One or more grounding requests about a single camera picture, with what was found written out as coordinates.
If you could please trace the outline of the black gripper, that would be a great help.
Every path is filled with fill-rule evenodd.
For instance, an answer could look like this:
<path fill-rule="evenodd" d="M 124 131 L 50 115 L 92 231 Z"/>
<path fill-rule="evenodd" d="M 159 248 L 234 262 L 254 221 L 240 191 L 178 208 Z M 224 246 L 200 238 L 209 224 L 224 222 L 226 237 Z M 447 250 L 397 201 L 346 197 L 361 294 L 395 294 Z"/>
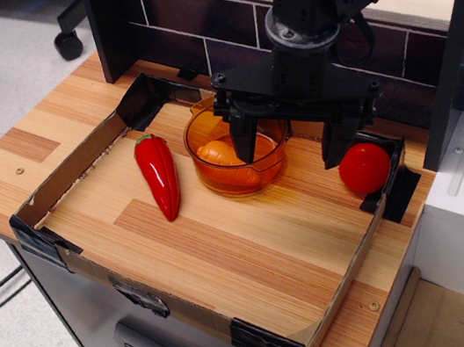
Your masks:
<path fill-rule="evenodd" d="M 361 121 L 376 115 L 377 80 L 355 73 L 359 61 L 336 50 L 342 25 L 328 19 L 316 33 L 296 30 L 274 12 L 265 17 L 272 51 L 260 61 L 212 75 L 214 113 L 229 124 L 237 157 L 255 160 L 259 119 L 321 121 L 322 158 L 333 169 L 351 147 Z"/>

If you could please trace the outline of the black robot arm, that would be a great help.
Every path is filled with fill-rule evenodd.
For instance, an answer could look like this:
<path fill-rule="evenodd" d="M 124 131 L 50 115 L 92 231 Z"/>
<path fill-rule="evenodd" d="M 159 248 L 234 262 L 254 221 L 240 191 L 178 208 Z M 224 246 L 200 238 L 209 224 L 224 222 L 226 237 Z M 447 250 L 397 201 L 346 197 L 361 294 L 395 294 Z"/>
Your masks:
<path fill-rule="evenodd" d="M 214 73 L 214 113 L 229 124 L 238 159 L 252 163 L 261 119 L 322 122 L 322 153 L 331 169 L 356 133 L 372 125 L 376 79 L 354 69 L 372 56 L 375 37 L 363 9 L 378 0 L 272 0 L 264 59 Z"/>

